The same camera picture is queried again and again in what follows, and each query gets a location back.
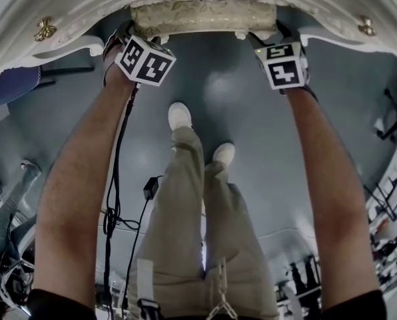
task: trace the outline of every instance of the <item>beige trousers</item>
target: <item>beige trousers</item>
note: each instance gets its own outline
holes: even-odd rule
[[[223,166],[204,170],[200,139],[188,127],[173,132],[175,158],[155,199],[137,258],[154,263],[155,301],[164,317],[207,316],[220,302],[217,265],[225,257],[227,300],[238,316],[277,319],[274,287],[244,199]],[[206,207],[206,271],[201,257],[201,207]],[[137,307],[137,260],[129,279],[129,309]]]

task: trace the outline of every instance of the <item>metal chain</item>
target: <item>metal chain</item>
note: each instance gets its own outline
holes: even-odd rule
[[[231,305],[226,300],[226,290],[228,289],[228,283],[226,281],[226,261],[225,257],[222,262],[218,264],[218,292],[221,298],[221,302],[209,313],[206,320],[211,320],[221,309],[225,309],[231,319],[237,319],[237,313],[232,309]]]

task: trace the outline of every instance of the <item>power adapter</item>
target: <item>power adapter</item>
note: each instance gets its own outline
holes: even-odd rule
[[[144,187],[145,200],[153,200],[159,189],[159,180],[156,177],[150,178]]]

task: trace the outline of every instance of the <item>person's right arm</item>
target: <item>person's right arm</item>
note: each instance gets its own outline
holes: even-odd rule
[[[322,272],[323,309],[379,289],[364,193],[354,166],[314,97],[287,89],[298,129]]]

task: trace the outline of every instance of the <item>white sneaker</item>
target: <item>white sneaker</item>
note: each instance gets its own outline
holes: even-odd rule
[[[169,125],[174,131],[181,127],[190,127],[193,125],[191,114],[187,106],[181,102],[175,102],[169,108]]]
[[[224,143],[213,154],[213,161],[218,161],[227,168],[234,160],[236,149],[232,143]]]

